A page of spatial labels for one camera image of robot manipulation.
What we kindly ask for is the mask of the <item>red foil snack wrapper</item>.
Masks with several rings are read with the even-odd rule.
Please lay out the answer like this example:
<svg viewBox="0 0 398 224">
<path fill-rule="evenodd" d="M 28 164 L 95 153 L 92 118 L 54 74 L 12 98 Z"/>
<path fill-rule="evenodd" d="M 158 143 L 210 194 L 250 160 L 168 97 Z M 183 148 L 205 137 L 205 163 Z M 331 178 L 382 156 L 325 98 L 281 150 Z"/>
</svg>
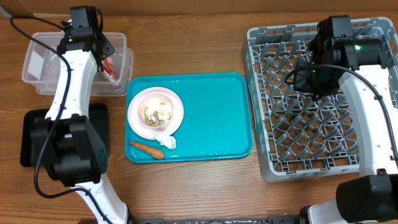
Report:
<svg viewBox="0 0 398 224">
<path fill-rule="evenodd" d="M 103 71 L 102 74 L 104 78 L 109 82 L 115 82 L 118 80 L 118 75 L 116 74 L 116 69 L 114 66 L 112 56 L 105 58 L 102 61 Z"/>
</svg>

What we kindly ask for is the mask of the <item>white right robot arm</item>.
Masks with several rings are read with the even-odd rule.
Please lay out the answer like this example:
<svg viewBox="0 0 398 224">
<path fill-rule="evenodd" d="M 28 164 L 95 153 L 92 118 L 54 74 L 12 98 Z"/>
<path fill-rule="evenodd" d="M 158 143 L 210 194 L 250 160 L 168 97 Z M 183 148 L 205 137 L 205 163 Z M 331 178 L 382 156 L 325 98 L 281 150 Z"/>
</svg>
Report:
<svg viewBox="0 0 398 224">
<path fill-rule="evenodd" d="M 335 198 L 304 208 L 307 223 L 370 223 L 397 219 L 397 109 L 382 65 L 344 68 L 338 80 L 359 147 L 357 179 L 340 183 Z"/>
</svg>

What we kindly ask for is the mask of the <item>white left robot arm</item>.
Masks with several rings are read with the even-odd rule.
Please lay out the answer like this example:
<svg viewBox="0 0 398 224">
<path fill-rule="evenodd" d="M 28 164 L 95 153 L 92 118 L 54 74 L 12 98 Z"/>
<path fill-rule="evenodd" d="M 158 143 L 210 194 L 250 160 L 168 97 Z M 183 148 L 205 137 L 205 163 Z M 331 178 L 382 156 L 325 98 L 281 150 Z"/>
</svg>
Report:
<svg viewBox="0 0 398 224">
<path fill-rule="evenodd" d="M 97 223 L 132 223 L 128 206 L 106 175 L 108 147 L 89 120 L 91 87 L 102 61 L 115 52 L 104 34 L 66 32 L 54 50 L 60 76 L 50 109 L 34 121 L 32 144 L 39 150 L 35 171 L 44 167 L 67 190 L 46 194 L 34 174 L 34 187 L 45 198 L 76 192 Z"/>
</svg>

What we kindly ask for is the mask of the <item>white tissue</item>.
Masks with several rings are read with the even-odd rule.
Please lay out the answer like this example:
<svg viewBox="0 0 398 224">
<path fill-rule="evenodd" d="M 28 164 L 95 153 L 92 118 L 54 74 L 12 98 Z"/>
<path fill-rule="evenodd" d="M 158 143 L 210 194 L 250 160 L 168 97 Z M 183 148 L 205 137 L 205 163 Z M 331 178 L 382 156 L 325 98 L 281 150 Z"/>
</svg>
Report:
<svg viewBox="0 0 398 224">
<path fill-rule="evenodd" d="M 167 149 L 174 150 L 177 147 L 177 141 L 173 136 L 159 131 L 154 131 L 152 134 L 154 135 L 155 139 Z"/>
</svg>

